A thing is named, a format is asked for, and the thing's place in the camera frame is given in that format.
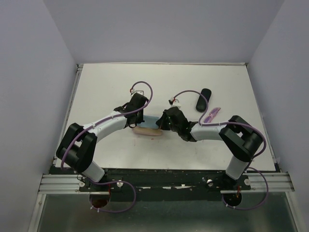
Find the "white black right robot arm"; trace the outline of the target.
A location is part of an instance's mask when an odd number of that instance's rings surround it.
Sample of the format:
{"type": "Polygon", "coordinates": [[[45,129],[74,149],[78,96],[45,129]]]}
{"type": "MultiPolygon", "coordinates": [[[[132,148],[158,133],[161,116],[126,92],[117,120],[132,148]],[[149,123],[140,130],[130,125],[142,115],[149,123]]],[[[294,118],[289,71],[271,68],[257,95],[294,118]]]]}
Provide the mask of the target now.
{"type": "Polygon", "coordinates": [[[164,110],[156,125],[161,130],[177,133],[186,142],[223,141],[233,155],[222,177],[222,184],[227,189],[239,185],[240,176],[267,146],[264,135],[240,116],[232,116],[223,123],[203,124],[188,121],[179,108],[171,107],[164,110]]]}

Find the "purple sunglasses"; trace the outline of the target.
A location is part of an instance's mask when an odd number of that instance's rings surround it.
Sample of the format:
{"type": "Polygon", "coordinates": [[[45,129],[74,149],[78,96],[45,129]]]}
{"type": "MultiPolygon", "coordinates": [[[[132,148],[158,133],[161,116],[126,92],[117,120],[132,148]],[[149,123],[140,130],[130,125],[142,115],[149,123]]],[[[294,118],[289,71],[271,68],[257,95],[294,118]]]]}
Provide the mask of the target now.
{"type": "Polygon", "coordinates": [[[205,123],[211,123],[213,121],[213,119],[217,116],[217,114],[219,113],[219,111],[221,110],[221,107],[215,107],[213,108],[209,114],[205,117],[205,119],[203,120],[203,124],[205,123]]]}

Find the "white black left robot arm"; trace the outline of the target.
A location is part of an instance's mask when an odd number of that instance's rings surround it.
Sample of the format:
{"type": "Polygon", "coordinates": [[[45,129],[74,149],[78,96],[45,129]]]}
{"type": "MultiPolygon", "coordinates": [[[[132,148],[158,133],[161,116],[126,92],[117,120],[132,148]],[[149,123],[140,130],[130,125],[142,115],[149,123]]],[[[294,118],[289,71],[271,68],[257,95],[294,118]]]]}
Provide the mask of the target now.
{"type": "Polygon", "coordinates": [[[142,123],[143,109],[148,103],[145,96],[134,93],[129,102],[96,122],[86,125],[71,124],[56,150],[61,168],[64,164],[68,165],[78,174],[91,179],[90,185],[95,190],[104,190],[107,185],[105,171],[93,161],[97,143],[118,130],[142,123]]]}

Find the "pink glasses case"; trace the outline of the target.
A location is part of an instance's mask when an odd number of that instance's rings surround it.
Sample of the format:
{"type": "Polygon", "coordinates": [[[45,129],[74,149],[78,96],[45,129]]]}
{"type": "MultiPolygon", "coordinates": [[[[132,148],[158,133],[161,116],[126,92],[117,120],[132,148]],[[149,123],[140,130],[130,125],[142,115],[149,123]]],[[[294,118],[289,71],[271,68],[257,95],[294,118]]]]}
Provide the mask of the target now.
{"type": "Polygon", "coordinates": [[[162,130],[160,129],[135,127],[132,129],[132,131],[135,134],[145,135],[145,136],[161,136],[162,135],[162,130]]]}

